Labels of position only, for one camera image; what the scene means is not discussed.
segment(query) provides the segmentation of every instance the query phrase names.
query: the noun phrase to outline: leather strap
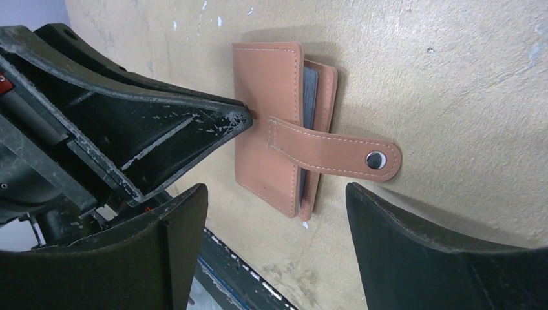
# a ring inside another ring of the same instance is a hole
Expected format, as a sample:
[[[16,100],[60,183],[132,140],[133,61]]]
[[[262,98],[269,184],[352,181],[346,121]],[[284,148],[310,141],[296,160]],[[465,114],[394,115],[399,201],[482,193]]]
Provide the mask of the leather strap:
[[[394,177],[401,166],[401,153],[390,142],[317,132],[273,116],[268,122],[268,146],[308,171],[383,182]],[[380,169],[371,169],[366,163],[375,151],[386,156]]]

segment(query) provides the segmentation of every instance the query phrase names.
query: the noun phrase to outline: wallet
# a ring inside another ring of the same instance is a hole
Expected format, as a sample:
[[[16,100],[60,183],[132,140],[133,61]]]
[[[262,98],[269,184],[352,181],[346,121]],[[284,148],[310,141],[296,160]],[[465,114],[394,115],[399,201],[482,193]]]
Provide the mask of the wallet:
[[[288,218],[311,218],[322,173],[397,174],[394,143],[329,133],[337,71],[305,60],[299,43],[234,43],[233,71],[235,98],[253,117],[235,138],[236,182]]]

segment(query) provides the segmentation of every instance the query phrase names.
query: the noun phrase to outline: beige table surface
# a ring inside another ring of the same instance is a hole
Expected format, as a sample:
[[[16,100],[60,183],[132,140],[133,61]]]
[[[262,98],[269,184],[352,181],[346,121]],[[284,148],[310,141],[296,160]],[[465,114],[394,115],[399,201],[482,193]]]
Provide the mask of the beige table surface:
[[[67,0],[74,30],[128,70],[233,95],[231,43],[300,41],[337,67],[332,132],[396,141],[373,189],[445,227],[548,244],[545,1]],[[171,188],[207,184],[207,226],[299,309],[366,307],[344,206],[321,180],[304,228],[234,182],[233,144]]]

